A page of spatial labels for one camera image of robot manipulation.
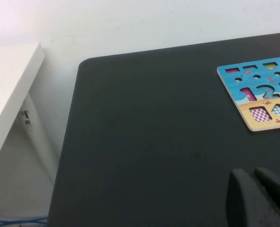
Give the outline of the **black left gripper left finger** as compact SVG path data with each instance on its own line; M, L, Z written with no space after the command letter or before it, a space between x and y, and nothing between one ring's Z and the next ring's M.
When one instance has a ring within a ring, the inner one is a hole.
M280 227L280 209L253 173L233 169L226 195L229 227Z

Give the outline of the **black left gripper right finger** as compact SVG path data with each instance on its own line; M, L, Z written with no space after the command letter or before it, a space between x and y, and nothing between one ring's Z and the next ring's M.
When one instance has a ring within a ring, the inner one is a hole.
M280 176L263 167L256 168L254 175L257 177L262 186L265 187L270 198L280 209Z

